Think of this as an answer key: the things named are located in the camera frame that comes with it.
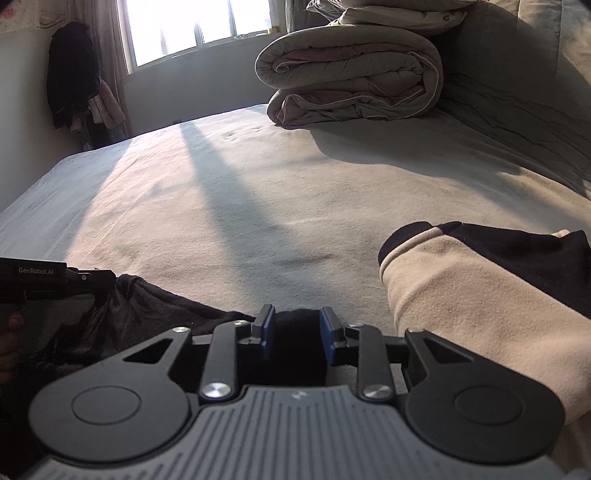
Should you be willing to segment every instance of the finger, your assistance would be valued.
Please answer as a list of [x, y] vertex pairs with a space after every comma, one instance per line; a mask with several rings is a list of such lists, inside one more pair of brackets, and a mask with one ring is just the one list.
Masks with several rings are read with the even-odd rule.
[[21, 344], [21, 337], [20, 332], [7, 332], [0, 335], [0, 356], [16, 352]]
[[13, 378], [14, 374], [12, 372], [0, 372], [0, 385], [6, 385]]
[[14, 332], [16, 330], [20, 330], [25, 326], [25, 320], [21, 317], [20, 313], [13, 313], [10, 315], [10, 320], [8, 322], [8, 330]]
[[0, 356], [0, 372], [8, 372], [18, 365], [18, 353]]

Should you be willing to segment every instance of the silver bolt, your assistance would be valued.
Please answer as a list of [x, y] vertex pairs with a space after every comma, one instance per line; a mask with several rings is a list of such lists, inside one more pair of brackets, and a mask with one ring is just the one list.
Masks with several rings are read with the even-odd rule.
[[381, 400], [391, 393], [392, 389], [387, 385], [369, 385], [363, 389], [363, 396], [372, 400]]
[[221, 382], [208, 383], [201, 389], [201, 394], [207, 398], [223, 398], [232, 393], [230, 385]]

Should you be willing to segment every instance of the window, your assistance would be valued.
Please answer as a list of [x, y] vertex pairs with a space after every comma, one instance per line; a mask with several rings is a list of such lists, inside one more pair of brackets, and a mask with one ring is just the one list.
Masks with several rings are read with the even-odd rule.
[[124, 0], [134, 67], [166, 55], [267, 33], [275, 0]]

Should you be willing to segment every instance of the folded comforter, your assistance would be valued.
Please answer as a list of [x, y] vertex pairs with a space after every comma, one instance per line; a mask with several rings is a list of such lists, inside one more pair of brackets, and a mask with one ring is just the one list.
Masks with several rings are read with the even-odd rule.
[[267, 115], [278, 125], [426, 113], [443, 85], [441, 59], [426, 38], [381, 25], [328, 25], [278, 38], [255, 71], [279, 91]]

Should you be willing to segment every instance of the wall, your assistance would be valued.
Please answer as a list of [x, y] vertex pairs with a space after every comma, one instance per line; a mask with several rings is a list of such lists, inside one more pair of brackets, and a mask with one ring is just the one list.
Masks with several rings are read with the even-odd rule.
[[80, 151], [77, 136], [53, 128], [47, 105], [52, 31], [0, 37], [0, 212], [59, 160]]
[[133, 72], [124, 84], [132, 134], [267, 103], [275, 90], [258, 79], [254, 64], [259, 52], [279, 36], [203, 48]]

